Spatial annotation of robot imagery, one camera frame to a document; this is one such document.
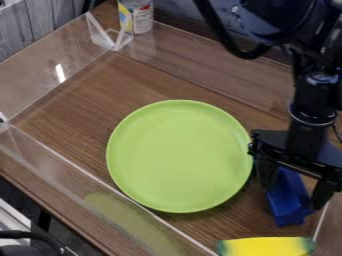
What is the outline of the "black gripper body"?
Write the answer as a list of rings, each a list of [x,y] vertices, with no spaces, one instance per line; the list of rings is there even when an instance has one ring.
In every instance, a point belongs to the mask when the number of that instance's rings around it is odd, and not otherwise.
[[[339,177],[342,182],[342,149],[328,141],[328,129],[335,119],[335,115],[304,119],[291,116],[287,130],[254,129],[248,154],[254,159],[258,154],[264,155],[279,167],[316,180]]]

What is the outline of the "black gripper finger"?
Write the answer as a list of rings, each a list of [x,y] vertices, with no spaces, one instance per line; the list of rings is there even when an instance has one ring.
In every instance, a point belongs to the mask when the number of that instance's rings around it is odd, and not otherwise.
[[[256,178],[263,189],[270,190],[278,178],[278,163],[264,155],[258,154],[255,159]]]
[[[334,194],[340,191],[340,178],[328,177],[316,182],[311,194],[311,209],[320,210],[332,198]]]

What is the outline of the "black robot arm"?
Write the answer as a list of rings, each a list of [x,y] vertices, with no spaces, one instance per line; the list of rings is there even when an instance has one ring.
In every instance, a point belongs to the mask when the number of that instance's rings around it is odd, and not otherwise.
[[[280,167],[316,179],[310,208],[319,210],[342,191],[342,150],[328,139],[342,112],[342,0],[228,0],[232,29],[256,42],[248,51],[235,43],[211,1],[192,2],[234,56],[252,60],[274,47],[291,55],[288,128],[252,130],[248,154],[267,190]]]

